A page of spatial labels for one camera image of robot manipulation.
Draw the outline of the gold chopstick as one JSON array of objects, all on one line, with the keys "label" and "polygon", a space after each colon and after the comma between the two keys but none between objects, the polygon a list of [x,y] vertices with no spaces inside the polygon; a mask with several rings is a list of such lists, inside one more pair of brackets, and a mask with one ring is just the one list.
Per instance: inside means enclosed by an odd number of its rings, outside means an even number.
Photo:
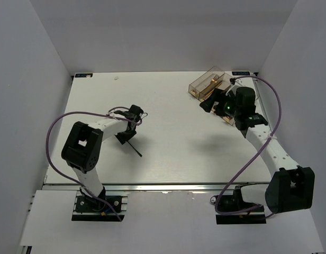
[{"label": "gold chopstick", "polygon": [[208,97],[213,93],[213,91],[216,88],[219,88],[220,84],[217,85],[208,85],[205,89],[203,89],[200,93],[200,101],[203,102],[206,99],[208,99]]}]

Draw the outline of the iridescent rainbow fork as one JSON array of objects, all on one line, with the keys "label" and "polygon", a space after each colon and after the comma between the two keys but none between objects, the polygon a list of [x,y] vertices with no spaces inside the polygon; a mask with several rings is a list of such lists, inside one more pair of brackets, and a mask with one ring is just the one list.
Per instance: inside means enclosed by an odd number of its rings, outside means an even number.
[{"label": "iridescent rainbow fork", "polygon": [[129,141],[127,143],[139,155],[139,157],[142,157],[143,156]]}]

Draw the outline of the gold ornate fork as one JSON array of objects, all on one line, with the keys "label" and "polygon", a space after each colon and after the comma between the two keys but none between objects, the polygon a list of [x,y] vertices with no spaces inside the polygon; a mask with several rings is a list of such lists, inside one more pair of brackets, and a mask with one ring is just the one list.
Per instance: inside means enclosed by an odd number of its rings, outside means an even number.
[{"label": "gold ornate fork", "polygon": [[209,85],[217,85],[217,84],[220,84],[221,83],[221,80],[220,80],[220,76],[218,74],[216,74],[212,80],[210,81],[210,84]]}]

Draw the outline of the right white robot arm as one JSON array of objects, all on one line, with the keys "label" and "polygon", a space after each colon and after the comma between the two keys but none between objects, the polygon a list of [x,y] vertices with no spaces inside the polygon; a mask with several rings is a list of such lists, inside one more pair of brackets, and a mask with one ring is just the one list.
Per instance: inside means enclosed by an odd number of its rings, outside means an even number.
[{"label": "right white robot arm", "polygon": [[235,93],[216,88],[200,107],[218,116],[234,118],[236,128],[256,149],[251,161],[260,157],[271,175],[268,184],[246,183],[232,195],[221,193],[215,210],[221,215],[248,212],[261,206],[273,214],[309,209],[312,206],[315,174],[302,167],[280,145],[267,120],[256,112],[254,89],[239,87]]}]

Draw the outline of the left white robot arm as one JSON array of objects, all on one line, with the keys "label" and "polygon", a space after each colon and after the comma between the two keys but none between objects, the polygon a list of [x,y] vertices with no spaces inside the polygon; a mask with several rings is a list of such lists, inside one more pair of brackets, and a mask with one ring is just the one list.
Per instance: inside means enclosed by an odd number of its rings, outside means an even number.
[{"label": "left white robot arm", "polygon": [[78,121],[73,125],[61,157],[74,170],[82,185],[81,192],[88,197],[87,205],[93,211],[102,210],[106,200],[105,188],[96,170],[103,141],[116,137],[121,145],[129,142],[136,135],[143,115],[143,109],[136,105],[116,107],[101,115],[99,121]]}]

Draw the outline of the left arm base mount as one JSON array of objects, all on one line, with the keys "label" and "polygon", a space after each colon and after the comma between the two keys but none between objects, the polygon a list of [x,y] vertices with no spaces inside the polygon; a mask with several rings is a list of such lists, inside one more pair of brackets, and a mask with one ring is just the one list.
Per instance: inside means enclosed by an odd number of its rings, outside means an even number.
[{"label": "left arm base mount", "polygon": [[127,210],[128,197],[125,195],[106,195],[105,200],[117,215],[105,203],[91,197],[85,197],[82,193],[77,192],[71,220],[81,222],[121,222]]}]

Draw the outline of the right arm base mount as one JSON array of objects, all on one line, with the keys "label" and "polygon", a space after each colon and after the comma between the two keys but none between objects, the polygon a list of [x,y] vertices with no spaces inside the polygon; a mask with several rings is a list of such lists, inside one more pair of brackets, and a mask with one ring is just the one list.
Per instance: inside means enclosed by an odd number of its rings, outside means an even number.
[{"label": "right arm base mount", "polygon": [[231,213],[230,215],[215,214],[217,225],[248,225],[266,224],[265,210],[263,206],[236,200],[234,195],[223,195],[219,201],[218,210]]}]

